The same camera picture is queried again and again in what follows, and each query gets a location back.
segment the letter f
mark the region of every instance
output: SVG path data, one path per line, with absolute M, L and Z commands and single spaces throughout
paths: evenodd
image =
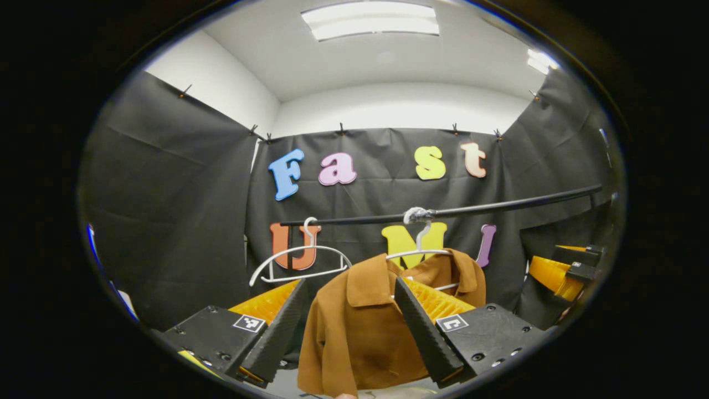
M 303 160 L 304 156 L 303 151 L 296 148 L 268 165 L 276 180 L 276 201 L 290 197 L 298 191 L 298 185 L 291 181 L 291 177 L 294 180 L 300 179 L 301 169 L 297 162 L 292 161 Z

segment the black rod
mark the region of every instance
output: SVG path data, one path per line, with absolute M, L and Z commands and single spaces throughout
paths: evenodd
M 452 208 L 452 209 L 441 209 L 432 210 L 432 215 L 434 217 L 450 217 L 457 216 L 460 214 L 470 215 L 470 214 L 486 214 L 492 212 L 504 212 L 511 211 L 515 209 L 540 207 L 542 205 L 554 204 L 555 202 L 563 202 L 568 200 L 573 200 L 580 197 L 585 197 L 586 195 L 592 195 L 593 193 L 600 192 L 603 189 L 601 185 L 593 185 L 585 188 L 579 188 L 576 190 L 558 192 L 557 194 L 543 195 L 541 197 L 517 199 L 515 201 L 507 202 L 497 202 L 494 204 L 486 205 L 474 205 L 471 207 L 462 208 Z M 392 222 L 403 222 L 403 214 L 390 214 L 382 216 L 373 217 L 348 217 L 342 219 L 322 219 L 318 221 L 313 221 L 309 223 L 310 226 L 318 226 L 324 224 L 381 224 L 381 223 L 392 223 Z M 281 226 L 302 226 L 305 223 L 304 220 L 298 220 L 294 222 L 282 222 Z

